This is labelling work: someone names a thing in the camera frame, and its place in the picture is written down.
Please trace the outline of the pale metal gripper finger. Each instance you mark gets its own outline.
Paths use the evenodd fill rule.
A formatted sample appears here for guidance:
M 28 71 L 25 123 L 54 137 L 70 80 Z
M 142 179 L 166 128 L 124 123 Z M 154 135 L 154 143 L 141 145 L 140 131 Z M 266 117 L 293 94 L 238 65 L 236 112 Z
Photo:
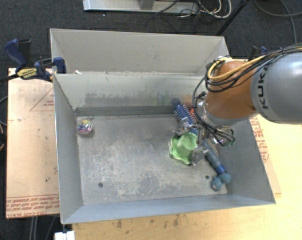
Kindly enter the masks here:
M 191 154 L 191 165 L 197 165 L 200 161 L 206 158 L 208 149 L 201 146 L 196 147 Z
M 177 136 L 182 136 L 186 133 L 196 134 L 196 125 L 193 124 L 179 124 L 174 134 Z

